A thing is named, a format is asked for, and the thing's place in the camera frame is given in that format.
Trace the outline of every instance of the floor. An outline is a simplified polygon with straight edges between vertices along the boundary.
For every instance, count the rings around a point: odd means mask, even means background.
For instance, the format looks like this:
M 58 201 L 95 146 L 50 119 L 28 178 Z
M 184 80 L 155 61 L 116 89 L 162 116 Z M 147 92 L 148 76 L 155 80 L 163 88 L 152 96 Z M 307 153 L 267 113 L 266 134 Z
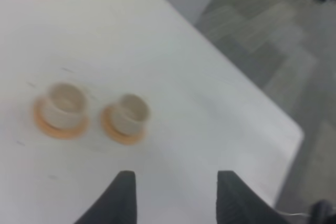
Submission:
M 336 4 L 213 0 L 196 27 L 304 130 L 276 208 L 336 206 Z M 300 216 L 290 223 L 306 223 Z

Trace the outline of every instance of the table surface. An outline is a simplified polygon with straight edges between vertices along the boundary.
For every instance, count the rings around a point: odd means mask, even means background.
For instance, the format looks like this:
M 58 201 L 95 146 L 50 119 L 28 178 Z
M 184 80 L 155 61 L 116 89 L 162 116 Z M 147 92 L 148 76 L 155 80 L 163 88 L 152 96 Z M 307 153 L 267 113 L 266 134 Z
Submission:
M 121 170 L 137 175 L 138 223 L 216 223 L 218 170 L 273 205 L 302 131 L 165 0 L 0 0 L 0 222 L 76 221 Z M 33 100 L 58 81 L 86 89 L 89 130 L 55 140 Z M 152 110 L 146 138 L 107 138 L 120 95 Z

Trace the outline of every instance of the orange coaster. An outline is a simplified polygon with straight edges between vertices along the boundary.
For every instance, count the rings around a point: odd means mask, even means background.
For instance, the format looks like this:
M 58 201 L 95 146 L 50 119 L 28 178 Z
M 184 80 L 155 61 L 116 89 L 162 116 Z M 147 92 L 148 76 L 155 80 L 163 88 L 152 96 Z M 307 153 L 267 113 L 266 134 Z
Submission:
M 132 145 L 136 144 L 138 141 L 142 140 L 145 136 L 145 130 L 140 132 L 137 135 L 127 136 L 120 132 L 118 132 L 112 125 L 110 120 L 110 113 L 113 110 L 112 106 L 106 107 L 101 113 L 101 125 L 104 128 L 106 134 L 112 138 L 113 140 L 125 144 L 125 145 Z
M 74 129 L 60 130 L 51 126 L 43 119 L 40 113 L 42 104 L 42 99 L 39 99 L 34 103 L 34 121 L 38 128 L 45 134 L 54 138 L 70 139 L 81 135 L 87 129 L 89 124 L 88 118 L 84 118 L 81 124 Z

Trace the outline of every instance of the small cup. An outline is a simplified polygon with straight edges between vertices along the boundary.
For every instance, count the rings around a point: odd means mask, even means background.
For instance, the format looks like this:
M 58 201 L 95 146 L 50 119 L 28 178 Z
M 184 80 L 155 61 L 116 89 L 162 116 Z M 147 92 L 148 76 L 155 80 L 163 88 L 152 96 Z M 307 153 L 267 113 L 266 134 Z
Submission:
M 131 136 L 143 131 L 149 115 L 149 107 L 140 97 L 126 94 L 113 106 L 110 120 L 118 132 Z
M 49 125 L 68 130 L 80 125 L 86 107 L 86 97 L 79 88 L 68 83 L 58 83 L 48 91 L 41 115 Z

